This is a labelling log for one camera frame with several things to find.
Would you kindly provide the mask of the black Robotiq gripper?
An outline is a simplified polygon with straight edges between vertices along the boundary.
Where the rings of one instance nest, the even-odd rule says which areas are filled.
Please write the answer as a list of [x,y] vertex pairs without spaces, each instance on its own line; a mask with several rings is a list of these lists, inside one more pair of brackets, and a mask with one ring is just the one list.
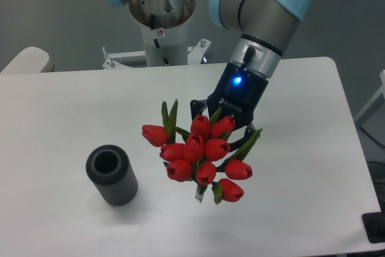
[[[236,128],[246,126],[244,136],[230,143],[230,149],[250,150],[258,138],[257,129],[251,122],[267,85],[267,79],[233,63],[227,63],[214,92],[208,96],[207,100],[190,102],[191,118],[194,120],[198,114],[202,114],[207,105],[210,116],[221,108],[219,119],[230,116],[235,120]],[[197,186],[195,199],[201,203],[203,198],[204,193],[201,193]]]

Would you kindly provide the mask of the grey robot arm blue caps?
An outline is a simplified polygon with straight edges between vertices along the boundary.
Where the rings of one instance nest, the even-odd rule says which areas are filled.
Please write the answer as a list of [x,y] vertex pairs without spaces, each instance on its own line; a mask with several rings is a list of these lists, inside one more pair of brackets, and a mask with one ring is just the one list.
[[[193,14],[195,0],[108,0],[112,6],[128,5],[134,19],[146,28],[143,38],[150,67],[186,64],[187,50],[182,33],[171,35]],[[245,134],[234,146],[241,148],[256,140],[252,125],[254,111],[280,62],[311,0],[209,0],[213,21],[241,34],[214,92],[190,103],[197,116],[234,118]]]

